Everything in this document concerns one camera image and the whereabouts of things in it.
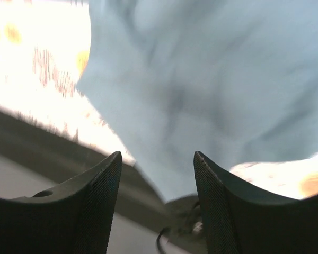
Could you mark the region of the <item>blue-grey t-shirt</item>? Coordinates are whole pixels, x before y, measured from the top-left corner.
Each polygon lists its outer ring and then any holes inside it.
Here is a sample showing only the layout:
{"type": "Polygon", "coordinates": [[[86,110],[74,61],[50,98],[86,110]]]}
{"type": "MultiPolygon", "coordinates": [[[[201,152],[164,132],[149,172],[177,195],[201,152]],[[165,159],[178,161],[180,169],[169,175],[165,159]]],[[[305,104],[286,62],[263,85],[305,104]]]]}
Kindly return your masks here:
{"type": "Polygon", "coordinates": [[[192,157],[318,192],[318,1],[90,1],[80,90],[165,203],[192,157]]]}

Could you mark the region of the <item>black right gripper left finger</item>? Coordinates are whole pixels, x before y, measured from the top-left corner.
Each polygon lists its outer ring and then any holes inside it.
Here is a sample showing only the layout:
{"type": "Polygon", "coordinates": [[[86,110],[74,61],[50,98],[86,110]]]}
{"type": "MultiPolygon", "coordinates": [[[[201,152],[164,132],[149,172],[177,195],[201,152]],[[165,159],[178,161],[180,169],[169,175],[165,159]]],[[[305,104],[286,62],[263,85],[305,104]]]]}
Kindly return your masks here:
{"type": "Polygon", "coordinates": [[[121,170],[116,151],[32,197],[0,198],[0,253],[106,253],[121,170]]]}

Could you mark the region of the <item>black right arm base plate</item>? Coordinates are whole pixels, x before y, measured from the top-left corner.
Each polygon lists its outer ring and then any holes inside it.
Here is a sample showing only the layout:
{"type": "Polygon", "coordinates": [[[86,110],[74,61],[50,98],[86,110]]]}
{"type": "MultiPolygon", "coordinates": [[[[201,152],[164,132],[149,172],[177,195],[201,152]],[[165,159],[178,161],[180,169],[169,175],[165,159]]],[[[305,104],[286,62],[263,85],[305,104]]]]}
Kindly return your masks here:
{"type": "Polygon", "coordinates": [[[204,225],[201,219],[199,198],[196,195],[168,203],[172,212],[171,224],[164,227],[156,238],[158,253],[166,253],[162,240],[174,243],[189,253],[206,253],[204,225]]]}

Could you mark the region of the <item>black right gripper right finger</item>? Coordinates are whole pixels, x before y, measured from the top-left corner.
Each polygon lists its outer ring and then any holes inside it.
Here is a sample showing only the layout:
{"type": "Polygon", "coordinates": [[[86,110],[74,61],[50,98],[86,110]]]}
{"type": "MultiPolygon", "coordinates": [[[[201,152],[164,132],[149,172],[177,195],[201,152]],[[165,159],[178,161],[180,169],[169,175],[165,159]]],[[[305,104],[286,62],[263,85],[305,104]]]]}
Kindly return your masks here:
{"type": "Polygon", "coordinates": [[[318,253],[318,194],[274,194],[199,151],[193,164],[208,253],[318,253]]]}

